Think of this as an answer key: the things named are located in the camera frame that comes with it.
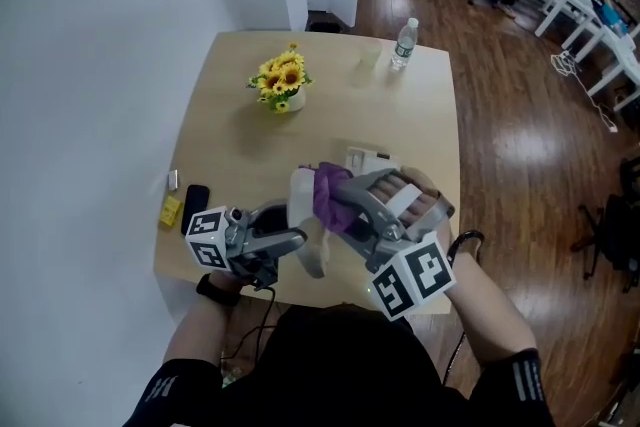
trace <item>wrist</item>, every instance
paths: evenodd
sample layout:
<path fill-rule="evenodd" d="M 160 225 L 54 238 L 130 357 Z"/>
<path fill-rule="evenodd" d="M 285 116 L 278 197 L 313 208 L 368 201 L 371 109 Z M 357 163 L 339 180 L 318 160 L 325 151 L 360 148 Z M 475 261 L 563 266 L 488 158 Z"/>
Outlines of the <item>wrist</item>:
<path fill-rule="evenodd" d="M 229 272 L 213 271 L 209 274 L 209 283 L 225 292 L 240 293 L 244 284 Z"/>

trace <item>plastic bottle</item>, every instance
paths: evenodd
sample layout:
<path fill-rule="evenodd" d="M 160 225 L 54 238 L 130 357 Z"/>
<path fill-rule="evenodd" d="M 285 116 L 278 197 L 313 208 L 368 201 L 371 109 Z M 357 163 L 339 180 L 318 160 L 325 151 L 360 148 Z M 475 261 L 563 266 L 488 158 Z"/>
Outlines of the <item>plastic bottle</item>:
<path fill-rule="evenodd" d="M 418 20 L 409 18 L 407 25 L 402 28 L 398 35 L 396 50 L 391 56 L 391 64 L 394 68 L 404 68 L 407 65 L 417 41 Z"/>

